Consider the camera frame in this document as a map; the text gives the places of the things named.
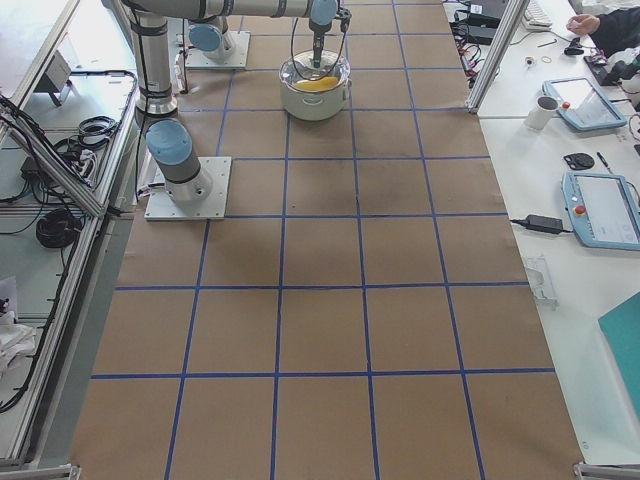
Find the person's hand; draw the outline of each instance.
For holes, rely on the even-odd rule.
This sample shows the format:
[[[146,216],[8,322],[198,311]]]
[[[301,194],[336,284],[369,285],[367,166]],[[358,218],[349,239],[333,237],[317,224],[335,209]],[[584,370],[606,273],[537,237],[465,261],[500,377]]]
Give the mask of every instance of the person's hand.
[[[582,37],[591,35],[600,27],[600,19],[593,15],[575,15],[567,22],[567,30]]]

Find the keyboard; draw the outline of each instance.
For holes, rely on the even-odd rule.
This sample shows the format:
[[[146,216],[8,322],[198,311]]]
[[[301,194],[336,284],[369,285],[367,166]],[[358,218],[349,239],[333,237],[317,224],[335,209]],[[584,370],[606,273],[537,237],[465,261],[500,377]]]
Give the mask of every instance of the keyboard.
[[[529,0],[522,17],[522,25],[530,32],[548,32],[553,22],[536,0]]]

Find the white pot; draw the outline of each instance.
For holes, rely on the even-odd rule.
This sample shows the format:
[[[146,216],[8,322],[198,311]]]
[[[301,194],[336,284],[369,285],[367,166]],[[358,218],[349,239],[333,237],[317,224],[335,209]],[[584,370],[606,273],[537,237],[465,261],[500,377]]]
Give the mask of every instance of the white pot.
[[[347,59],[325,50],[319,69],[312,67],[313,52],[307,51],[286,61],[280,69],[280,97],[283,108],[301,120],[325,120],[334,116],[349,100],[349,74],[351,69]],[[324,91],[309,92],[296,88],[303,79],[314,80],[335,77],[337,84]]]

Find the tablet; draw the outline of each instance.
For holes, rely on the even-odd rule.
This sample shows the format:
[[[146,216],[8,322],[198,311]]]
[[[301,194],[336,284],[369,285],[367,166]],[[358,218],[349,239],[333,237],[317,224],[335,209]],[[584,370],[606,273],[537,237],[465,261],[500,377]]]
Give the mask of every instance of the tablet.
[[[640,250],[639,207],[624,177],[567,172],[562,192],[573,231],[584,245]]]
[[[560,104],[571,104],[566,110],[559,108],[558,114],[576,130],[616,128],[627,124],[626,117],[587,78],[548,80],[542,85],[542,91],[559,99]]]

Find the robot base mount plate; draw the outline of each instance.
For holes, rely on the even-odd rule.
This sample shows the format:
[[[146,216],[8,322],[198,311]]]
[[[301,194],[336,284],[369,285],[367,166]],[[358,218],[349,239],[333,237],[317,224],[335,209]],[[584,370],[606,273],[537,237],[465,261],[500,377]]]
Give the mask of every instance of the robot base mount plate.
[[[198,157],[213,179],[213,187],[207,198],[194,203],[176,203],[164,189],[153,191],[149,196],[145,219],[147,220],[204,220],[222,219],[227,208],[227,193],[231,175],[231,157]],[[154,182],[164,183],[158,169]]]
[[[202,50],[196,48],[189,51],[187,69],[193,70],[234,70],[247,68],[249,56],[249,32],[229,32],[233,36],[235,48],[231,55],[221,61],[206,57]]]

